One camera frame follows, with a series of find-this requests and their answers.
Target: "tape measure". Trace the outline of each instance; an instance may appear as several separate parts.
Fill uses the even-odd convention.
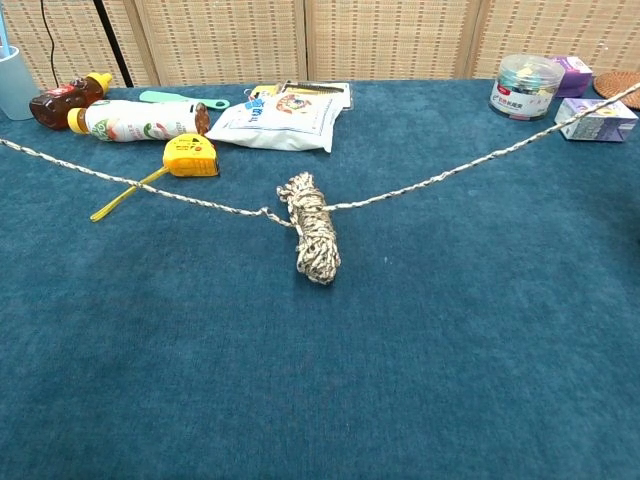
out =
[[[149,184],[165,173],[170,173],[176,177],[215,177],[218,175],[216,149],[207,138],[195,133],[183,133],[170,140],[164,148],[162,165],[161,169],[143,178],[140,183]],[[120,202],[132,195],[136,190],[136,187],[129,187],[125,192],[91,215],[91,221],[98,222],[102,220]]]

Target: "black cable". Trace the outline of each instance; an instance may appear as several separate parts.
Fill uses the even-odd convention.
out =
[[[42,21],[44,22],[44,28],[47,29],[47,33],[49,34],[49,39],[51,40],[51,57],[49,58],[49,62],[51,63],[51,73],[53,73],[53,79],[56,82],[56,88],[60,86],[58,82],[58,76],[56,75],[56,67],[53,64],[53,52],[56,50],[56,42],[53,41],[53,35],[51,35],[51,30],[49,30],[49,24],[47,23],[47,16],[44,14],[44,0],[40,0],[40,11],[42,12]]]
[[[96,12],[98,12],[100,21],[102,22],[102,28],[104,28],[104,33],[107,35],[107,39],[109,40],[109,45],[111,45],[111,51],[113,52],[113,56],[116,58],[116,62],[118,63],[118,67],[120,68],[120,73],[122,74],[124,84],[127,87],[133,87],[133,82],[131,81],[131,75],[129,74],[129,68],[127,67],[127,62],[125,62],[124,60],[124,56],[122,55],[122,50],[120,50],[120,44],[118,43],[116,34],[113,31],[113,27],[111,26],[111,21],[109,20],[109,14],[107,13],[107,10],[104,8],[104,4],[102,3],[102,0],[93,0],[93,4],[96,7]]]

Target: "plastic bottle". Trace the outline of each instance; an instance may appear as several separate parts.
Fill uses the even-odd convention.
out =
[[[502,59],[490,105],[515,120],[544,117],[558,91],[564,68],[545,57],[509,55]]]
[[[204,135],[209,112],[200,102],[143,103],[100,100],[88,108],[73,108],[69,127],[105,142],[169,140],[183,133]]]
[[[112,77],[109,73],[90,73],[85,78],[76,78],[68,85],[48,90],[29,102],[34,118],[42,125],[54,130],[69,127],[67,114],[72,108],[88,107],[104,98],[109,91]]]

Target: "green comb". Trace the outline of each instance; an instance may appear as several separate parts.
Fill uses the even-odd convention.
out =
[[[210,99],[210,98],[190,98],[184,97],[177,93],[169,93],[169,92],[156,92],[154,90],[147,90],[140,94],[141,102],[150,102],[150,103],[161,103],[161,102],[200,102],[204,103],[207,107],[212,108],[214,110],[224,110],[229,108],[229,101],[219,99]]]

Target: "yellow bottle cap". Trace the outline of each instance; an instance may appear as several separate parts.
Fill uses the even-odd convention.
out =
[[[93,78],[96,82],[98,82],[102,87],[102,91],[104,93],[107,93],[109,91],[109,84],[111,83],[111,80],[113,80],[113,77],[110,73],[91,72],[89,75],[87,75],[87,77]]]
[[[67,123],[69,124],[69,128],[74,133],[80,133],[86,135],[89,133],[88,130],[84,128],[83,125],[80,125],[80,113],[84,108],[72,108],[67,113]]]

